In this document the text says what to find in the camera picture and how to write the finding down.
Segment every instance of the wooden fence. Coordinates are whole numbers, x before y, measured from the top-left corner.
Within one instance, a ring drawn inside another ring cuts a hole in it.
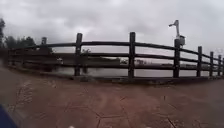
[[[214,53],[211,52],[210,55],[206,55],[202,53],[202,47],[198,47],[198,51],[191,51],[187,49],[183,49],[180,46],[179,40],[174,41],[174,47],[171,46],[164,46],[164,45],[157,45],[157,44],[148,44],[148,43],[139,43],[136,42],[136,34],[135,32],[130,33],[129,42],[100,42],[100,41],[92,41],[92,42],[83,42],[82,41],[82,34],[77,34],[77,40],[74,43],[60,43],[60,44],[46,44],[46,45],[37,45],[32,47],[25,47],[20,49],[12,49],[9,50],[9,62],[14,64],[16,61],[21,62],[23,66],[25,64],[37,64],[37,65],[55,65],[61,67],[72,67],[74,68],[74,75],[80,76],[80,68],[114,68],[114,69],[128,69],[128,78],[133,79],[135,78],[134,72],[135,69],[152,69],[152,70],[172,70],[173,71],[173,78],[179,78],[180,70],[195,70],[196,77],[201,77],[202,71],[208,71],[209,77],[213,77],[213,72],[217,72],[218,76],[221,76],[221,72],[224,75],[224,59],[221,59],[221,55],[218,58],[214,58]],[[82,46],[125,46],[129,47],[129,53],[82,53],[81,48]],[[51,56],[46,54],[28,54],[29,49],[37,49],[42,47],[75,47],[74,52],[74,63],[73,64],[66,64],[66,63],[48,63],[45,61],[30,61],[25,59],[26,56]],[[144,48],[155,48],[155,49],[164,49],[173,51],[174,56],[165,56],[165,55],[154,55],[154,54],[136,54],[136,47],[144,47]],[[189,59],[183,58],[180,56],[181,52],[189,53],[193,55],[197,55],[198,59]],[[127,57],[128,64],[83,64],[79,60],[82,57]],[[152,59],[163,59],[163,60],[172,60],[173,65],[135,65],[135,58],[152,58]],[[207,58],[210,61],[206,62],[203,61],[203,58]],[[181,66],[180,61],[184,62],[193,62],[196,63],[195,67],[192,66]]]

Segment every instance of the street light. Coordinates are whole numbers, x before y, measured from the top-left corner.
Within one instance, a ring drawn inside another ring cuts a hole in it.
[[[183,46],[185,45],[185,37],[180,35],[180,28],[179,28],[179,20],[176,20],[173,24],[170,24],[169,27],[176,27],[176,39],[180,40],[180,45]]]

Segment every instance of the overcast sky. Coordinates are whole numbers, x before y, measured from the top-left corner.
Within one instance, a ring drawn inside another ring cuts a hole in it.
[[[175,28],[168,25],[179,19],[185,48],[221,53],[223,14],[223,0],[0,0],[6,35],[50,43],[75,41],[77,32],[84,40],[128,41],[134,31],[139,42],[172,46]]]

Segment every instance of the lake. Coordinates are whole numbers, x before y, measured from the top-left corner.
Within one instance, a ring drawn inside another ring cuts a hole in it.
[[[73,75],[73,68],[59,68],[55,73]],[[173,71],[167,70],[135,70],[135,76],[139,77],[172,77]],[[127,76],[127,69],[88,69],[88,76],[104,76],[104,77],[116,77]],[[209,76],[208,71],[201,72],[202,76]],[[196,76],[196,71],[180,71],[180,76]]]

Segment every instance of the tree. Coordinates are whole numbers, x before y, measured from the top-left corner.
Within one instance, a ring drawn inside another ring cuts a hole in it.
[[[5,21],[0,19],[0,48],[2,47],[2,39],[4,37],[3,29],[5,28]]]
[[[31,37],[23,37],[23,38],[18,38],[17,40],[13,36],[8,36],[5,37],[5,45],[7,48],[12,49],[12,48],[23,48],[23,47],[29,47],[29,46],[35,46],[35,42],[33,38]]]
[[[14,39],[13,36],[5,37],[5,45],[8,49],[16,48],[17,41]]]
[[[16,48],[23,48],[23,47],[29,47],[29,46],[35,46],[35,42],[33,38],[31,37],[23,37],[22,39],[17,39]]]

